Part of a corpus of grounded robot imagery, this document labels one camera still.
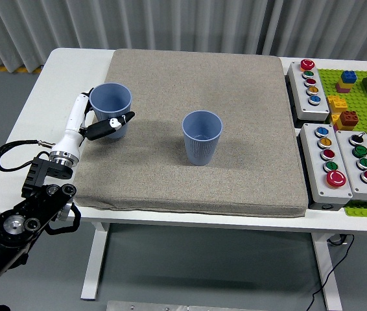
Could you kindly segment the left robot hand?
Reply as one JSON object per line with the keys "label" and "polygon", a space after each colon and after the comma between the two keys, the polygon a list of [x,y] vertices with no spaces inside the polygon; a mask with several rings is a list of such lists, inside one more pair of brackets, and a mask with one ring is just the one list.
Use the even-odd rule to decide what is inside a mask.
{"label": "left robot hand", "polygon": [[74,167],[80,160],[80,145],[84,139],[124,137],[128,122],[135,115],[131,104],[131,91],[114,82],[81,93],[75,100],[63,138],[51,148],[50,160]]}

